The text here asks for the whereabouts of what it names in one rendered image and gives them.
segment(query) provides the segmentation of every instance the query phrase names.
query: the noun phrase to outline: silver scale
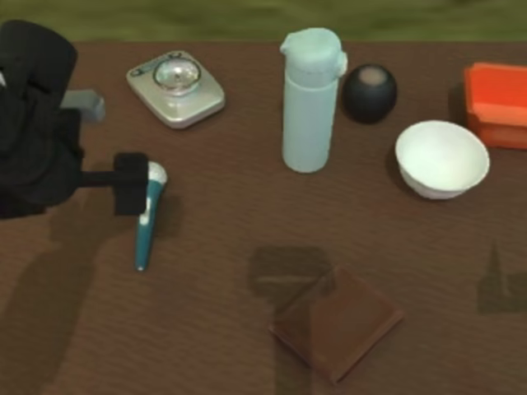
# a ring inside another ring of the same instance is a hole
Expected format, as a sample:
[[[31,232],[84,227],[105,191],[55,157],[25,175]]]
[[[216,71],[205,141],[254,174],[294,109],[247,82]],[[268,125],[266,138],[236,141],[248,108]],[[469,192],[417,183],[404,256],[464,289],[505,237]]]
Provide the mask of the silver scale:
[[[184,129],[225,106],[216,79],[189,53],[173,51],[130,70],[126,79],[166,126]]]

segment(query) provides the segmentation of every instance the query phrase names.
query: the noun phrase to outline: orange basket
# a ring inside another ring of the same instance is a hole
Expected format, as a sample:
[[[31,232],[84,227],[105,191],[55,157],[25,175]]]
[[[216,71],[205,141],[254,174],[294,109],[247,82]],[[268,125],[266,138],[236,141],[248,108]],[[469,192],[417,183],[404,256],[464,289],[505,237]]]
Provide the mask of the orange basket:
[[[475,63],[464,90],[468,128],[486,146],[527,150],[527,67]]]

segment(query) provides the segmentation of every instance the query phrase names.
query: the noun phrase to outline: brown square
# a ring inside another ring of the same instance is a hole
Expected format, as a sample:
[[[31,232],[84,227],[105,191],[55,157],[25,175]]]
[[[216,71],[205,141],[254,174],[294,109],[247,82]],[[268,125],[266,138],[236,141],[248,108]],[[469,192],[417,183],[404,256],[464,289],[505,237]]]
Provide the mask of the brown square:
[[[336,384],[402,319],[403,311],[382,294],[336,267],[278,314],[269,329]]]

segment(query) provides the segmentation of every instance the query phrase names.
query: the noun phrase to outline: table surface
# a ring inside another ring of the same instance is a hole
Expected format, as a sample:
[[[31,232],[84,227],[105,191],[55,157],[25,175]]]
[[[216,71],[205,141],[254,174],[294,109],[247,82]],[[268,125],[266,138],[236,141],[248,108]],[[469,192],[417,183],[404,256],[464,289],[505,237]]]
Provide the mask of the table surface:
[[[336,116],[327,166],[281,160],[282,55],[274,44],[79,44],[73,88],[104,95],[83,128],[86,167],[145,151],[168,170],[151,266],[133,270],[134,218],[109,191],[80,191],[45,216],[0,223],[0,388],[9,395],[517,395],[527,391],[527,154],[492,150],[492,170],[450,202],[397,176],[410,123],[448,119],[447,91],[474,61],[527,63],[527,44],[347,44],[399,82],[380,125]],[[225,87],[226,109],[166,129],[129,90],[129,68],[172,49]],[[344,265],[406,312],[336,388],[266,330],[299,289]]]

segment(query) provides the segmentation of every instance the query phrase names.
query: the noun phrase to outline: bottle lid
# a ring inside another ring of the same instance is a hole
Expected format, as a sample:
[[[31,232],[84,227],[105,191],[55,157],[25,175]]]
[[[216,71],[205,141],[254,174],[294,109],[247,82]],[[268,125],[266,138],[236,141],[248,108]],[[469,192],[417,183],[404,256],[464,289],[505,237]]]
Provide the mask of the bottle lid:
[[[346,71],[339,37],[329,29],[311,27],[290,33],[280,47],[290,66],[303,72]]]

